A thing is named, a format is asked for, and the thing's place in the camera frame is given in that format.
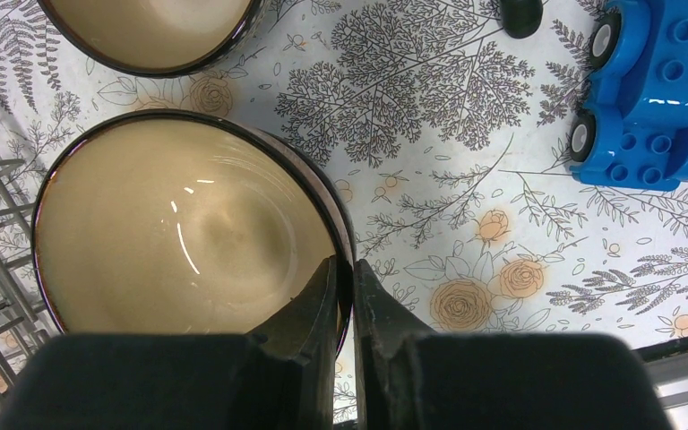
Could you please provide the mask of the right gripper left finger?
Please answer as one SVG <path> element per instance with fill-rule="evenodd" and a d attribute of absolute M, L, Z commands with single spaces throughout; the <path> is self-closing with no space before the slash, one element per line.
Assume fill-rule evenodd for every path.
<path fill-rule="evenodd" d="M 0 429 L 330 429 L 339 262 L 246 334 L 64 335 L 32 358 Z"/>

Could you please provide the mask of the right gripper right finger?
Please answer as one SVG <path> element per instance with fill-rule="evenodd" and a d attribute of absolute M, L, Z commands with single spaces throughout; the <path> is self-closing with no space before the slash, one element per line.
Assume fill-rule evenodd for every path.
<path fill-rule="evenodd" d="M 354 269 L 358 429 L 668 429 L 637 356 L 602 334 L 451 334 Z"/>

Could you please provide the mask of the brown floral bowl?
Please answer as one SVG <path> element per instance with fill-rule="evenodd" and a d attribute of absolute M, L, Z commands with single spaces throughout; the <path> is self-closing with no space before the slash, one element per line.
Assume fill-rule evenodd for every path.
<path fill-rule="evenodd" d="M 249 332 L 354 260 L 332 181 L 279 136 L 179 109 L 115 116 L 39 188 L 39 291 L 62 333 Z"/>

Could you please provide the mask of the black patterned bowl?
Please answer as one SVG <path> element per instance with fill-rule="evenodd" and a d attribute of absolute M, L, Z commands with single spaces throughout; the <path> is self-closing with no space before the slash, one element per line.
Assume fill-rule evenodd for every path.
<path fill-rule="evenodd" d="M 266 1 L 41 1 L 44 14 L 83 54 L 141 77 L 208 67 L 249 40 Z"/>

